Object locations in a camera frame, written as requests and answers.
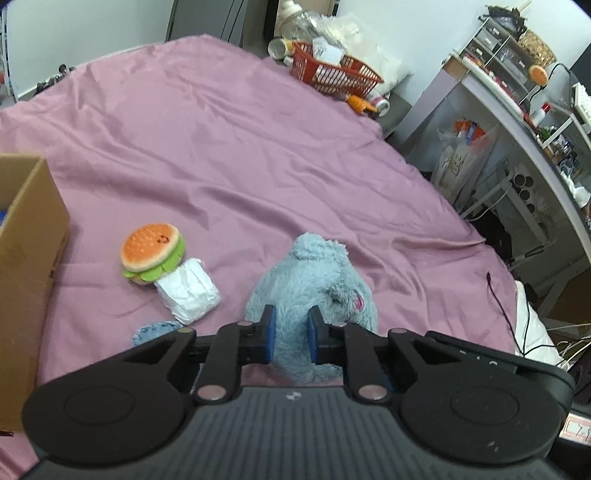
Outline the white soft packet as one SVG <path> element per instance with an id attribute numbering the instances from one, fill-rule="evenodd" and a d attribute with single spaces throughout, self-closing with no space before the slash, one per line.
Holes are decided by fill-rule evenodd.
<path id="1" fill-rule="evenodd" d="M 188 258 L 154 283 L 163 305 L 173 318 L 190 325 L 221 303 L 221 294 L 197 258 Z"/>

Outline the blue denim round pad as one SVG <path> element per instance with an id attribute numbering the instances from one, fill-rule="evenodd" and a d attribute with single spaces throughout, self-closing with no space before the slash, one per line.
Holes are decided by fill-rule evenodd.
<path id="1" fill-rule="evenodd" d="M 132 336 L 132 345 L 134 347 L 152 341 L 172 331 L 183 327 L 183 323 L 176 320 L 155 322 L 137 329 Z"/>

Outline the grey plush elephant toy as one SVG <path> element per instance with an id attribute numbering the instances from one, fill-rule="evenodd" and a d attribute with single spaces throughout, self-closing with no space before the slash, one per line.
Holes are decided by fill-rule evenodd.
<path id="1" fill-rule="evenodd" d="M 332 382 L 342 369 L 311 362 L 308 311 L 317 307 L 325 322 L 356 323 L 376 333 L 378 310 L 372 291 L 349 261 L 346 246 L 307 232 L 287 256 L 260 279 L 245 306 L 245 319 L 257 322 L 267 305 L 276 308 L 273 365 L 297 385 Z"/>

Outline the plush hamburger toy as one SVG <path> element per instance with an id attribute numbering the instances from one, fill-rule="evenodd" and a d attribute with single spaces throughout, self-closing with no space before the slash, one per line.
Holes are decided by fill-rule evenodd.
<path id="1" fill-rule="evenodd" d="M 125 239 L 120 249 L 122 276 L 136 284 L 153 284 L 176 270 L 184 253 L 184 239 L 175 226 L 143 225 Z"/>

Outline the pink bed sheet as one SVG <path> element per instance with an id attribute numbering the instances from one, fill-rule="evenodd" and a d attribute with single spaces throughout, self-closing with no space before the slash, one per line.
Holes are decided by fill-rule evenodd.
<path id="1" fill-rule="evenodd" d="M 175 225 L 221 290 L 202 333 L 242 316 L 310 231 L 346 245 L 382 330 L 513 347 L 511 274 L 380 127 L 228 43 L 188 37 L 88 63 L 2 110 L 3 153 L 44 157 L 70 216 L 36 383 L 122 351 L 166 315 L 119 267 L 124 238 L 151 222 Z M 2 477 L 32 461 L 10 432 Z"/>

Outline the brown cardboard box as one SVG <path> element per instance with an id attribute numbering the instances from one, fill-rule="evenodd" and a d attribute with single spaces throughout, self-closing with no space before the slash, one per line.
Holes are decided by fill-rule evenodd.
<path id="1" fill-rule="evenodd" d="M 70 216 L 40 155 L 1 155 L 1 430 L 22 429 Z"/>

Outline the white plastic bag under desk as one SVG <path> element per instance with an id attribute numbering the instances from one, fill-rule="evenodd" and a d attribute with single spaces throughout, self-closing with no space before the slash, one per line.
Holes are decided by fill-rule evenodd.
<path id="1" fill-rule="evenodd" d="M 462 118 L 449 130 L 439 130 L 443 150 L 436 162 L 431 183 L 456 211 L 465 208 L 495 145 L 499 124 Z"/>

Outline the orange bottle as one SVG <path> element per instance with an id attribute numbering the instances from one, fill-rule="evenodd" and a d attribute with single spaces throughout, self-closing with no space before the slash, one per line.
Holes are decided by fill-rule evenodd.
<path id="1" fill-rule="evenodd" d="M 348 104 L 349 107 L 353 109 L 353 111 L 360 115 L 365 115 L 368 117 L 379 116 L 379 110 L 362 97 L 348 94 L 346 95 L 346 104 Z"/>

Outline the white desk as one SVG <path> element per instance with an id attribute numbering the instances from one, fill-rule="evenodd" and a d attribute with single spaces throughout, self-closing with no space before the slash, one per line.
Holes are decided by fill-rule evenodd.
<path id="1" fill-rule="evenodd" d="M 515 116 L 479 79 L 470 62 L 453 53 L 443 64 L 434 80 L 424 90 L 394 132 L 394 139 L 404 147 L 420 130 L 428 117 L 457 87 L 465 88 L 489 114 L 497 120 L 517 145 L 524 151 L 530 163 L 538 170 L 554 197 L 560 204 L 575 231 L 586 256 L 590 255 L 590 231 L 582 219 L 574 198 L 556 167 L 547 159 L 539 142 L 522 118 Z"/>

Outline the red plastic basket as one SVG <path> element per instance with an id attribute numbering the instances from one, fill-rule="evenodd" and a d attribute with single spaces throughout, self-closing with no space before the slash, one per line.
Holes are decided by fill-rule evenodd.
<path id="1" fill-rule="evenodd" d="M 366 97 L 384 83 L 375 70 L 349 55 L 342 57 L 339 65 L 315 59 L 310 43 L 294 42 L 293 59 L 290 75 L 325 95 L 345 93 Z"/>

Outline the clear plastic jar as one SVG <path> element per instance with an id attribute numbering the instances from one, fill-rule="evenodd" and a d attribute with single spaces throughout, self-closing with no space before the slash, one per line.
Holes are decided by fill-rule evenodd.
<path id="1" fill-rule="evenodd" d="M 296 1 L 280 1 L 276 13 L 276 37 L 311 42 L 322 35 L 328 16 L 305 9 Z"/>

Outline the grey drawer organizer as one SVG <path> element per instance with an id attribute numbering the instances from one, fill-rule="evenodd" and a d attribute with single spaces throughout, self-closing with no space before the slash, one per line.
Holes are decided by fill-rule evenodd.
<path id="1" fill-rule="evenodd" d="M 531 56 L 499 22 L 481 16 L 481 25 L 462 50 L 514 98 L 522 100 L 536 86 L 529 70 L 534 65 Z"/>

